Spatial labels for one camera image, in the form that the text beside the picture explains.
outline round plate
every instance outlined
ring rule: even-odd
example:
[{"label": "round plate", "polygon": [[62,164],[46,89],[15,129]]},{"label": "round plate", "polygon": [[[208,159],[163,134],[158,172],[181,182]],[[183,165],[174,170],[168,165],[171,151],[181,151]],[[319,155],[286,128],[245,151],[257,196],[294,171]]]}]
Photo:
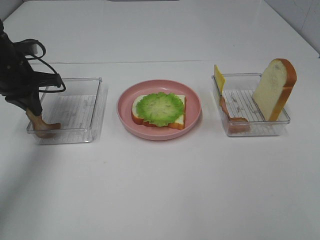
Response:
[{"label": "round plate", "polygon": [[[140,95],[164,92],[185,95],[185,128],[151,127],[135,124],[131,117],[134,100]],[[117,102],[117,114],[124,127],[132,134],[148,140],[163,141],[180,137],[187,133],[197,122],[201,114],[201,102],[198,95],[188,86],[171,80],[148,80],[135,84],[125,90]]]}]

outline plastic tray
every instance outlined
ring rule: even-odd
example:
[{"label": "plastic tray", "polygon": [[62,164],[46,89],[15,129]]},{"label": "plastic tray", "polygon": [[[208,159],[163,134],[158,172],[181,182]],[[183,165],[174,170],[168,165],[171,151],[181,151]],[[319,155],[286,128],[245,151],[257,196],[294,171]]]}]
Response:
[{"label": "plastic tray", "polygon": [[[44,93],[40,99],[42,119],[48,124],[61,123],[61,129],[33,130],[31,122],[26,128],[39,145],[89,143],[100,135],[108,87],[100,77],[65,78],[63,82],[66,91]],[[38,134],[52,137],[40,138]]]},{"label": "plastic tray", "polygon": [[228,136],[278,136],[283,132],[284,127],[290,123],[290,117],[286,110],[282,110],[277,121],[265,121],[264,116],[252,99],[252,94],[261,80],[261,73],[231,73],[223,74],[223,76],[226,82],[222,95],[230,117],[240,117],[248,120],[231,121],[222,111],[220,106],[222,96],[218,90],[216,79],[212,76],[214,100]]}]

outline white wall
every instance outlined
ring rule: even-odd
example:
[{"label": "white wall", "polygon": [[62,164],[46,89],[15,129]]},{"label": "white wall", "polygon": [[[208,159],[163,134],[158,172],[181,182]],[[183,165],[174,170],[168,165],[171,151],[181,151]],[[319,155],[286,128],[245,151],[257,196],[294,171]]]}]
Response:
[{"label": "white wall", "polygon": [[265,0],[320,53],[320,0]]},{"label": "white wall", "polygon": [[22,3],[23,0],[0,0],[0,19],[5,20]]}]

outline bread slice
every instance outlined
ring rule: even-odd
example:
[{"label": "bread slice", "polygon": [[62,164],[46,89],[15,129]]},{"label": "bread slice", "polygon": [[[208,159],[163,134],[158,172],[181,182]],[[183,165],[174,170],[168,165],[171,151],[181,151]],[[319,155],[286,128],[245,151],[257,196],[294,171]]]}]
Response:
[{"label": "bread slice", "polygon": [[272,60],[264,70],[252,98],[266,121],[276,121],[296,83],[292,64],[283,58]]},{"label": "bread slice", "polygon": [[[143,118],[140,118],[137,113],[137,103],[140,102],[140,100],[146,95],[140,95],[138,96],[132,104],[132,109],[131,109],[131,116],[132,120],[135,124],[139,125],[145,125],[148,127],[157,127],[155,124],[151,124],[148,121],[144,121]],[[179,97],[184,105],[184,113],[180,115],[173,123],[169,123],[167,127],[172,128],[172,129],[178,129],[182,130],[185,128],[185,122],[186,122],[186,96],[185,95],[176,95]]]}]

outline white tabletop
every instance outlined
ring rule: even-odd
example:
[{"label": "white tabletop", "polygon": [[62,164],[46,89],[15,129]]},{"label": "white tabletop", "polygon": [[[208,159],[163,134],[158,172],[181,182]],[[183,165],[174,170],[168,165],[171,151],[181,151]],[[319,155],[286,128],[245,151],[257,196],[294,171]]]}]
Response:
[{"label": "white tabletop", "polygon": [[4,28],[50,63],[319,57],[263,0],[27,1]]},{"label": "white tabletop", "polygon": [[[262,72],[269,61],[55,64],[63,78],[109,85],[92,143],[34,144],[23,111],[2,97],[0,239],[318,240],[319,60],[292,62],[298,80],[281,136],[228,137],[211,94],[214,64]],[[125,130],[116,102],[150,79],[197,92],[202,117],[190,132],[159,142]]]}]

